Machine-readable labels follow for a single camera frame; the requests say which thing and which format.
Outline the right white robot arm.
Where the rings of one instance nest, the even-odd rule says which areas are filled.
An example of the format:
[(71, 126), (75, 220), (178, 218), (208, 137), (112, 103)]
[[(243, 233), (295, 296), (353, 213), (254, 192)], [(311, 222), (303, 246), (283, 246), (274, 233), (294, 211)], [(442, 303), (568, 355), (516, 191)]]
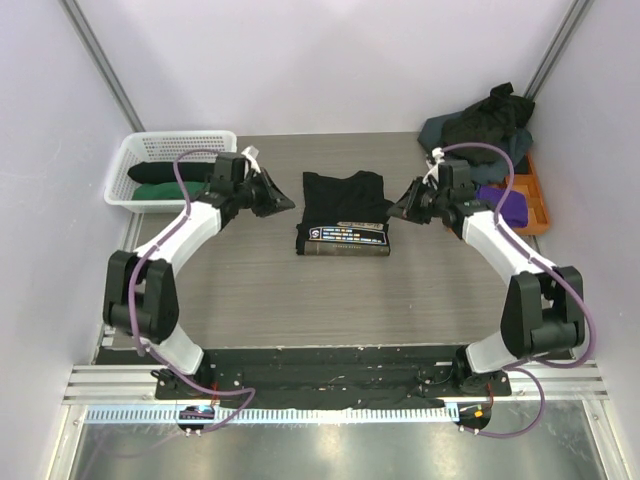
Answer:
[(464, 161), (444, 160), (415, 178), (388, 213), (416, 224), (441, 220), (507, 287), (498, 331), (456, 351), (451, 380), (457, 391), (475, 394), (508, 366), (583, 344), (581, 274), (518, 238), (488, 201), (477, 198)]

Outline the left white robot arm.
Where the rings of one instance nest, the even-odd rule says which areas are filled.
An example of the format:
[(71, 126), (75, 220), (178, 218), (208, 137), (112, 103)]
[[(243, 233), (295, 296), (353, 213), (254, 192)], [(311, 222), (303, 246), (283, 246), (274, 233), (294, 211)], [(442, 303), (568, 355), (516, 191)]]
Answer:
[(185, 199), (181, 213), (158, 235), (132, 252), (118, 250), (109, 260), (103, 321), (128, 334), (139, 355), (151, 355), (178, 378), (190, 398), (216, 395), (209, 357), (179, 324), (175, 278), (208, 240), (240, 211), (265, 218), (294, 208), (258, 162), (259, 151), (216, 154), (205, 187), (190, 195), (180, 173), (172, 170)]

